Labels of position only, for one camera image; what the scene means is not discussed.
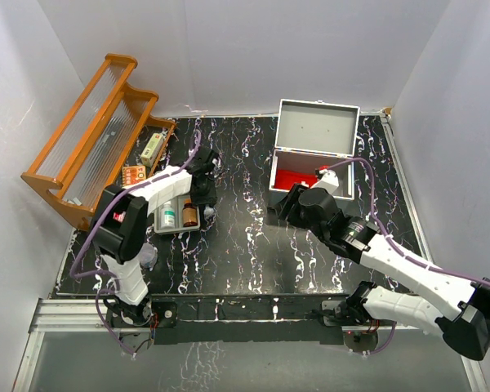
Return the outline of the blue white bandage roll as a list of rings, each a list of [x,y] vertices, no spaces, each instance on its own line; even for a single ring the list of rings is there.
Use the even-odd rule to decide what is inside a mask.
[[[213,207],[205,206],[204,211],[203,211],[203,215],[206,219],[214,216],[215,213],[216,213],[216,211]]]

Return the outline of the brown medicine bottle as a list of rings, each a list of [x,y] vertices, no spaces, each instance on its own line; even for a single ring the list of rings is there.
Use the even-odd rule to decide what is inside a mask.
[[[191,202],[186,202],[182,209],[184,227],[195,227],[198,225],[198,210]]]

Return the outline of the white medicine bottle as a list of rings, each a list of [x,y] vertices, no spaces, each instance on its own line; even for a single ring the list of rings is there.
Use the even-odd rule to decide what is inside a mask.
[[[176,227],[176,211],[172,201],[162,205],[160,212],[160,229],[174,229]]]

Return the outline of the red first aid pouch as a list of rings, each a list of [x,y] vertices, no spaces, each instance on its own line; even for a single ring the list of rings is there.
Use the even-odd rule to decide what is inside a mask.
[[[318,177],[315,174],[278,169],[274,179],[274,188],[289,191],[294,184],[303,184],[311,187],[317,181]]]

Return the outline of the grey plastic tray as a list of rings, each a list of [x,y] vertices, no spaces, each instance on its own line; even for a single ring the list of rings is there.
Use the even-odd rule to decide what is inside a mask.
[[[183,206],[186,202],[191,202],[191,198],[189,194],[183,194],[180,196],[177,196],[169,201],[172,201],[172,205],[175,208],[176,211],[176,227],[174,229],[160,229],[160,212],[162,205],[159,206],[155,213],[154,213],[154,232],[159,235],[166,235],[166,234],[179,234],[179,233],[184,233],[184,232],[191,232],[191,231],[197,231],[200,230],[201,227],[201,216],[200,216],[200,211],[199,207],[196,206],[198,210],[198,225],[195,227],[184,227],[183,226],[183,219],[182,219],[182,209]]]

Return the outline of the grey metal case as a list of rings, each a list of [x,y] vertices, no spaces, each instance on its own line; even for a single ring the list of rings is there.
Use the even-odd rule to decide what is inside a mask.
[[[339,188],[334,197],[346,204],[355,199],[354,156],[360,108],[322,101],[280,100],[274,152],[269,177],[269,203],[289,191],[275,189],[278,169],[315,174],[320,167],[334,165]]]

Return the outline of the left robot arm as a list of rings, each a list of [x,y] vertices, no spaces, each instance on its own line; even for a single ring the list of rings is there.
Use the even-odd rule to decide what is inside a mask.
[[[217,201],[212,175],[219,154],[200,147],[185,167],[168,166],[147,181],[129,188],[110,185],[100,196],[91,223],[91,242],[107,265],[114,289],[104,303],[125,323],[149,323],[153,307],[142,270],[157,252],[146,241],[148,217],[157,233],[195,231],[213,216]]]

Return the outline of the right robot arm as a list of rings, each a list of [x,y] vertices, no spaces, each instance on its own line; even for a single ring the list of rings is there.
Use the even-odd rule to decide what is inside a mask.
[[[335,255],[378,271],[409,292],[362,282],[335,314],[359,324],[389,320],[439,336],[459,355],[481,361],[490,349],[490,279],[441,269],[399,246],[372,222],[345,214],[323,188],[295,184],[270,206],[307,229]]]

